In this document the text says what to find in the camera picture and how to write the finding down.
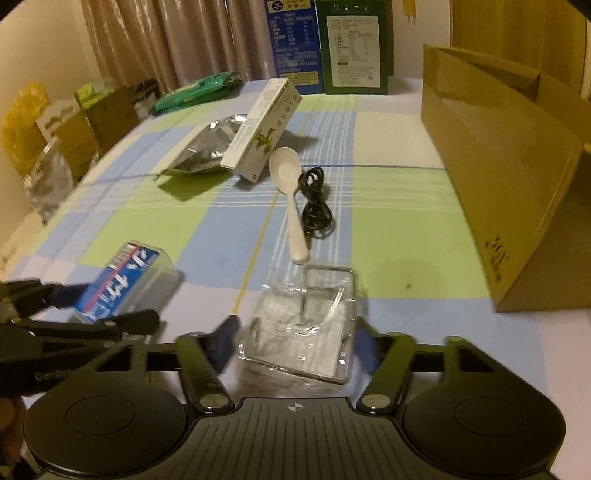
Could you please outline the person's left hand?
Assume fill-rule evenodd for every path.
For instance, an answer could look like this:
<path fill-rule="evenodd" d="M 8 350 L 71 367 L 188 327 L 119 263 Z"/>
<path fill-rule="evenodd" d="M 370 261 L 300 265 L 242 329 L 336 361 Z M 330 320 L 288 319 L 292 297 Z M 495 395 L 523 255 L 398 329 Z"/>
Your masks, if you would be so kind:
<path fill-rule="evenodd" d="M 26 407 L 21 397 L 0 400 L 1 465 L 12 466 L 21 458 Z"/>

